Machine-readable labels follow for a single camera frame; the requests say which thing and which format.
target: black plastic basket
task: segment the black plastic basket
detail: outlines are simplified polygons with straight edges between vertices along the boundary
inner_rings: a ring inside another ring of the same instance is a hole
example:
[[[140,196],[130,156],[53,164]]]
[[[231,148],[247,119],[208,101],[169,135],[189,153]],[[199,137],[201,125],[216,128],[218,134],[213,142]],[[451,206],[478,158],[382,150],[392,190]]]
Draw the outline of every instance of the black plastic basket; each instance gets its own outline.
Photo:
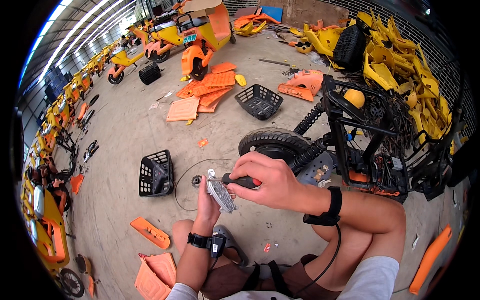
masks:
[[[266,120],[276,113],[283,98],[259,84],[254,84],[235,95],[235,99],[249,114]]]
[[[138,77],[140,77],[140,80],[146,85],[151,84],[152,82],[160,78],[160,76],[160,68],[154,62],[138,71]]]
[[[361,69],[366,38],[360,27],[352,25],[341,34],[333,50],[333,61],[347,70]]]
[[[153,193],[153,163],[152,160],[160,163],[168,173],[168,179],[164,181],[160,193]],[[138,194],[140,197],[160,197],[171,194],[173,191],[173,164],[170,151],[162,150],[142,158],[140,164],[140,179],[138,183]]]

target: scooter seat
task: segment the scooter seat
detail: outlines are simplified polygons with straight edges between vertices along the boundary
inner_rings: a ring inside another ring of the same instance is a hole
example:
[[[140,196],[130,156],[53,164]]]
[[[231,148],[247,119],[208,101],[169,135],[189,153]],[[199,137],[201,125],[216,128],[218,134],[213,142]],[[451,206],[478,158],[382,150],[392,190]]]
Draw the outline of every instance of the scooter seat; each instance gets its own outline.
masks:
[[[124,47],[118,47],[117,50],[113,51],[112,54],[115,55],[115,54],[119,54],[120,52],[124,51],[125,48]]]
[[[187,30],[193,27],[198,27],[200,25],[203,25],[205,23],[210,23],[210,19],[207,17],[200,17],[200,18],[194,18],[192,19],[192,22],[190,23],[190,20],[183,22],[180,27],[182,30]]]

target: ceiling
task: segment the ceiling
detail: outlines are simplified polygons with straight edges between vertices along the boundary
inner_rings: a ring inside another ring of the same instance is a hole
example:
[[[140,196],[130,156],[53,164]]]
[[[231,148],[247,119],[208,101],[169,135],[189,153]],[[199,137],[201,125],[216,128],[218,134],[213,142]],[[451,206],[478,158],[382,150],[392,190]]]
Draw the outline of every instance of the ceiling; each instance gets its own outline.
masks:
[[[27,57],[23,68],[19,90],[23,91],[37,79],[42,79],[48,69],[52,69],[61,60],[74,53],[84,41],[85,44],[82,47],[88,46],[88,43],[104,29],[108,29],[123,17],[133,14],[136,1],[61,1],[57,9],[52,12],[50,19],[46,20],[46,26],[39,28],[38,39],[32,45],[33,51],[28,54],[30,58]]]

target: gear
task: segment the gear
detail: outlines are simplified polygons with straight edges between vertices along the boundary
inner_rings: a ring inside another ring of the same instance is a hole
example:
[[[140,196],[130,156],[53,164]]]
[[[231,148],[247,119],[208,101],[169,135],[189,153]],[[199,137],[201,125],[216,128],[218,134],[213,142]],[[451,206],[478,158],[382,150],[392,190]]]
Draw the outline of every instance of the gear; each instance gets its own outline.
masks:
[[[192,186],[193,186],[194,188],[200,187],[200,181],[202,181],[202,176],[201,176],[201,175],[195,175],[195,176],[192,178]]]

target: license plate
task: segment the license plate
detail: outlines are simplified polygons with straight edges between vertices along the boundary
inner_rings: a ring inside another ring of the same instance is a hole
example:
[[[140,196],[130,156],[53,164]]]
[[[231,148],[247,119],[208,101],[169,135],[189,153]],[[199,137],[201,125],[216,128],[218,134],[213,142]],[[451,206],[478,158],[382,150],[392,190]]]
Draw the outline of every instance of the license plate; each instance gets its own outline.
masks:
[[[183,43],[186,44],[186,43],[190,43],[190,42],[193,42],[194,40],[197,39],[197,34],[194,34],[194,35],[191,35],[191,36],[186,36],[184,39],[183,39]]]

